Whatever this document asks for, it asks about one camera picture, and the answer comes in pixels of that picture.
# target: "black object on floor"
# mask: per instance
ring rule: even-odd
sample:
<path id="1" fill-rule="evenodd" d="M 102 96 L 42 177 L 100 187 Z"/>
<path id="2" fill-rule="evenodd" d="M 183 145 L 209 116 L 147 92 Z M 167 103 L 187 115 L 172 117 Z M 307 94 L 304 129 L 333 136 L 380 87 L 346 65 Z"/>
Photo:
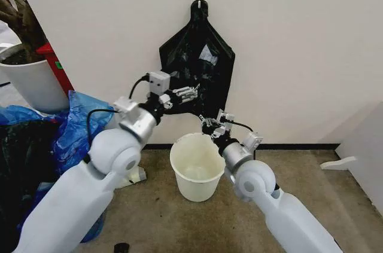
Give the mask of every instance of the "black object on floor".
<path id="1" fill-rule="evenodd" d="M 166 114 L 189 112 L 215 118 L 224 109 L 235 53 L 208 21 L 208 3 L 195 0 L 186 26 L 160 47 L 162 71 L 170 88 L 198 87 L 197 99 L 174 105 Z"/>
<path id="2" fill-rule="evenodd" d="M 50 121 L 0 126 L 1 252 L 12 252 L 17 246 L 17 225 L 29 213 L 40 182 L 58 179 L 51 155 L 58 127 Z"/>
<path id="3" fill-rule="evenodd" d="M 128 243 L 117 243 L 114 245 L 114 253 L 128 253 L 129 244 Z"/>

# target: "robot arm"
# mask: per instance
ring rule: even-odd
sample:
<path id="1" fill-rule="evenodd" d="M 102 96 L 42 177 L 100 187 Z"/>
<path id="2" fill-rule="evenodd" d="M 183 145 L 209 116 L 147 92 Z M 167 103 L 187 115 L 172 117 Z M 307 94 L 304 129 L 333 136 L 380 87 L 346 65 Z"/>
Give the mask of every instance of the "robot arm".
<path id="1" fill-rule="evenodd" d="M 233 115 L 220 112 L 216 120 L 200 118 L 202 131 L 211 136 L 225 159 L 225 175 L 232 182 L 236 195 L 259 207 L 268 229 L 286 252 L 342 252 L 331 234 L 299 199 L 279 188 L 272 169 L 254 160 L 253 152 L 262 137 L 249 132 L 240 144 L 230 137 Z"/>
<path id="2" fill-rule="evenodd" d="M 75 249 L 109 205 L 114 189 L 138 165 L 140 151 L 165 111 L 174 103 L 196 98 L 197 88 L 169 91 L 169 80 L 166 73 L 152 72 L 146 103 L 126 97 L 115 102 L 121 128 L 96 135 L 90 158 L 67 170 L 28 216 L 14 252 L 68 253 Z M 276 185 L 271 168 L 253 160 L 262 138 L 250 132 L 240 144 L 230 137 L 233 118 L 221 112 L 217 120 L 204 120 L 202 131 L 219 147 L 237 196 L 262 210 L 270 232 L 287 252 L 342 252 L 302 203 Z"/>

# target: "plastic bucket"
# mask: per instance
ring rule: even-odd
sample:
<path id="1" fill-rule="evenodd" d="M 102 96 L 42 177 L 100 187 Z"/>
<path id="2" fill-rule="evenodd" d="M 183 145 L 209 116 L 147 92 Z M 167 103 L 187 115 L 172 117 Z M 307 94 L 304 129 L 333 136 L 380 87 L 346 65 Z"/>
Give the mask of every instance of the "plastic bucket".
<path id="1" fill-rule="evenodd" d="M 225 161 L 208 135 L 191 133 L 179 138 L 170 151 L 178 189 L 190 201 L 209 199 L 224 172 Z"/>

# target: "white flower pot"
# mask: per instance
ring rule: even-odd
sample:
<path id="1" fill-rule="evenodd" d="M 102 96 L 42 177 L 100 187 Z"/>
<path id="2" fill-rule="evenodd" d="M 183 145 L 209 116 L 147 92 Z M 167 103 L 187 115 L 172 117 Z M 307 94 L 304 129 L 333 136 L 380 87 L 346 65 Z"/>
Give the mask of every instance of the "white flower pot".
<path id="1" fill-rule="evenodd" d="M 46 60 L 25 65 L 0 63 L 0 71 L 34 109 L 54 114 L 69 108 L 68 97 Z"/>

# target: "silver metal joint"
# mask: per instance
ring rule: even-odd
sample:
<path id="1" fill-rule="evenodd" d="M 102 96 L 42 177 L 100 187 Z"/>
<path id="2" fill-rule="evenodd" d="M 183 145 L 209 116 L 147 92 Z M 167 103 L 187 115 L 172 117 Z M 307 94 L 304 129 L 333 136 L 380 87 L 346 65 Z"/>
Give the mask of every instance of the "silver metal joint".
<path id="1" fill-rule="evenodd" d="M 114 107 L 120 112 L 120 127 L 133 134 L 143 148 L 157 125 L 156 119 L 136 102 L 124 96 L 114 103 Z"/>
<path id="2" fill-rule="evenodd" d="M 234 173 L 243 163 L 253 159 L 253 155 L 249 150 L 238 142 L 229 144 L 222 152 L 222 157 L 225 159 L 228 170 L 232 173 Z"/>

